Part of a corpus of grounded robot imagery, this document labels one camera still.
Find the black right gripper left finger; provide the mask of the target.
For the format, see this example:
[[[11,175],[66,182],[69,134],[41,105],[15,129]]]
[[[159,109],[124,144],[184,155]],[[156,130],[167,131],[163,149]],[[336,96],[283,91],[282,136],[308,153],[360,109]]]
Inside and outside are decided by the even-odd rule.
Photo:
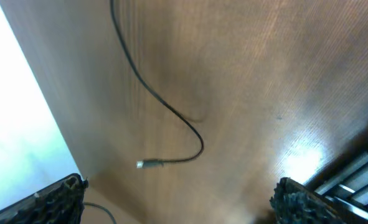
[[[70,174],[0,210],[3,224],[78,224],[84,211],[88,180]]]

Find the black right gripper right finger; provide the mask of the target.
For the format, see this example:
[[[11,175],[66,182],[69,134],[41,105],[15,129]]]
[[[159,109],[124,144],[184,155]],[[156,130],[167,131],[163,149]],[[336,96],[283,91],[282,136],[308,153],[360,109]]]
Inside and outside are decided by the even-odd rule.
[[[367,219],[335,206],[288,177],[276,184],[270,204],[279,224],[368,224]]]

